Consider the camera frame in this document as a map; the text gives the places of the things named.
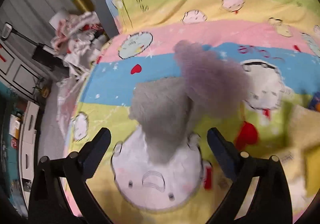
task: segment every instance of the floor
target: floor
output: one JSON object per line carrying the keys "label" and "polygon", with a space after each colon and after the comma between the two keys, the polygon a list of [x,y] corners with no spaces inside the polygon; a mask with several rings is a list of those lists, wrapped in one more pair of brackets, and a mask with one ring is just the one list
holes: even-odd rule
{"label": "floor", "polygon": [[53,83],[41,121],[38,161],[46,155],[51,160],[63,158],[64,139],[56,121],[58,86]]}

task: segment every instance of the bedsheet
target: bedsheet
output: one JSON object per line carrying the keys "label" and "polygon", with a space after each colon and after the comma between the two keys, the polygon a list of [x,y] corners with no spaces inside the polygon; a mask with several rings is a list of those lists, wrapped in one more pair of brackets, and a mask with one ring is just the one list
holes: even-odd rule
{"label": "bedsheet", "polygon": [[[239,150],[253,156],[286,145],[291,108],[307,106],[319,90],[320,4],[317,0],[106,2],[121,34],[102,48],[82,90],[69,126],[68,152],[79,151],[101,127],[110,129],[111,145],[87,184],[113,222],[206,223],[222,199],[210,184],[218,168],[206,142],[207,130],[217,127]],[[180,40],[201,43],[203,50],[220,59],[239,62],[252,77],[254,89],[233,117],[201,120],[194,129],[198,149],[191,149],[194,142],[181,148],[196,160],[201,158],[192,170],[196,181],[182,178],[178,185],[168,175],[177,170],[176,164],[162,168],[150,164],[141,172],[139,160],[130,168],[123,162],[131,158],[129,152],[135,153],[133,158],[145,156],[143,133],[128,118],[133,90],[137,83],[180,76],[173,59],[173,47]],[[183,165],[186,158],[178,154],[175,159]],[[295,213],[306,203],[294,205]]]}

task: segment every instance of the purple plush toy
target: purple plush toy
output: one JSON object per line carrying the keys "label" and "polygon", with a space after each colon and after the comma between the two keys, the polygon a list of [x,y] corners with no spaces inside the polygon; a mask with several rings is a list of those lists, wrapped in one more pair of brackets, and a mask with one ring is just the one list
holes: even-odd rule
{"label": "purple plush toy", "polygon": [[174,47],[174,58],[185,80],[187,95],[214,117],[235,113],[247,99],[251,80],[241,65],[222,61],[201,44],[180,41]]}

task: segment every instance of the cartoon eye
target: cartoon eye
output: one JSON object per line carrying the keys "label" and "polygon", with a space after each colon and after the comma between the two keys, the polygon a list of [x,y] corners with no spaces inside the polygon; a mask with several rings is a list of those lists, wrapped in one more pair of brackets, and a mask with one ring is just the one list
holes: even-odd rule
{"label": "cartoon eye", "polygon": [[169,200],[170,200],[170,201],[174,201],[173,193],[169,193],[168,196],[169,196]]}

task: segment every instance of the pink fabric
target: pink fabric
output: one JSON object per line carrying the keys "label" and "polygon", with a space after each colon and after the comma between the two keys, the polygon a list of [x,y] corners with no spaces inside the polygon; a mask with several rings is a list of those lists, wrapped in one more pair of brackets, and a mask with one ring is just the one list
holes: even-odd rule
{"label": "pink fabric", "polygon": [[[239,45],[283,48],[292,51],[297,51],[298,48],[303,53],[315,55],[296,28],[290,27],[290,31],[292,37],[285,37],[278,34],[275,28],[268,23],[241,20],[218,20],[197,24],[179,22],[142,30],[142,32],[150,32],[153,41],[145,51],[137,56],[148,56],[151,50],[152,55],[174,53],[173,47],[180,40],[188,40],[192,43],[199,42],[213,47],[232,42]],[[100,61],[115,62],[121,60],[118,56],[118,49],[127,37],[128,34],[113,38],[108,51],[103,50]],[[319,39],[315,36],[312,37],[320,46]]]}

